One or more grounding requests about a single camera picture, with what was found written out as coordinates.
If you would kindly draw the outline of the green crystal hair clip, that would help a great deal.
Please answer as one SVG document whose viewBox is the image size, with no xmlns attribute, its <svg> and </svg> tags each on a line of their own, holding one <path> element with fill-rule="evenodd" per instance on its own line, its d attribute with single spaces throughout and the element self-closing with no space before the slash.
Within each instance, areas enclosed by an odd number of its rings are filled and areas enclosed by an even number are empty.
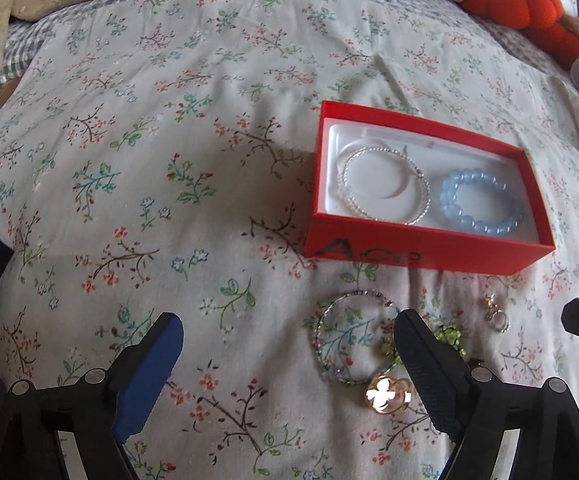
<svg viewBox="0 0 579 480">
<path fill-rule="evenodd" d="M 457 325 L 442 325 L 434 330 L 434 337 L 444 344 L 449 344 L 451 348 L 457 350 L 461 358 L 465 358 L 466 350 L 463 348 L 462 344 L 462 332 Z M 395 339 L 393 339 L 393 334 L 386 335 L 381 344 L 379 345 L 379 350 L 383 356 L 390 359 L 393 365 L 401 365 L 402 359 L 399 356 L 398 351 L 395 346 Z"/>
</svg>

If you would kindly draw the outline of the floral bed sheet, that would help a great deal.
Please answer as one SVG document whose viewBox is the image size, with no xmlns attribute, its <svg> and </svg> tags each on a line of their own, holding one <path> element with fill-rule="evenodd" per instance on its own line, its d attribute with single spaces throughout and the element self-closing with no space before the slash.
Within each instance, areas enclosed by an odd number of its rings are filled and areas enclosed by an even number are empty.
<svg viewBox="0 0 579 480">
<path fill-rule="evenodd" d="M 370 288 L 503 379 L 564 378 L 579 405 L 579 98 L 472 27 L 369 0 L 156 0 L 61 25 L 0 110 L 0 375 L 39 387 L 110 364 L 164 311 L 182 356 L 127 445 L 143 479 L 436 479 L 423 406 L 381 416 L 310 339 L 367 375 Z M 555 252 L 510 276 L 309 259 L 320 105 L 438 120 L 522 148 Z M 487 295 L 510 318 L 485 320 Z"/>
</svg>

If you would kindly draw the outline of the red Ace jewelry box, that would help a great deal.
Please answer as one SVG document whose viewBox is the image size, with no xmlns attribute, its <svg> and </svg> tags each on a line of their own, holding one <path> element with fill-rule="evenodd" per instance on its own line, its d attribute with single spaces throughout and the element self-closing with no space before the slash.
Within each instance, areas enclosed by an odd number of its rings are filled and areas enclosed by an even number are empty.
<svg viewBox="0 0 579 480">
<path fill-rule="evenodd" d="M 306 256 L 511 275 L 554 248 L 521 148 L 424 118 L 323 102 Z"/>
</svg>

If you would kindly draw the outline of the gold clover brooch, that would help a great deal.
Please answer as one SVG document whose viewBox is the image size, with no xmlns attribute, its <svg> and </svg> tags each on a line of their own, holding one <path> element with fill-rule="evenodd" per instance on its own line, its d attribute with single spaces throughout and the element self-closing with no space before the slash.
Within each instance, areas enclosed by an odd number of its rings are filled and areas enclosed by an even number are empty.
<svg viewBox="0 0 579 480">
<path fill-rule="evenodd" d="M 407 378 L 377 375 L 365 390 L 365 402 L 380 415 L 390 415 L 408 408 L 413 396 L 412 382 Z"/>
</svg>

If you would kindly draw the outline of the orange plush toy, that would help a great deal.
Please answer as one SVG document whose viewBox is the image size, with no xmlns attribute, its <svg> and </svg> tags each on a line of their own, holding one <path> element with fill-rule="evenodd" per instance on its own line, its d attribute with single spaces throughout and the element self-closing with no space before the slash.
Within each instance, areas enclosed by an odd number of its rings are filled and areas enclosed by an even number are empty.
<svg viewBox="0 0 579 480">
<path fill-rule="evenodd" d="M 459 6 L 467 14 L 519 30 L 564 70 L 579 58 L 579 36 L 564 25 L 561 0 L 463 0 Z"/>
</svg>

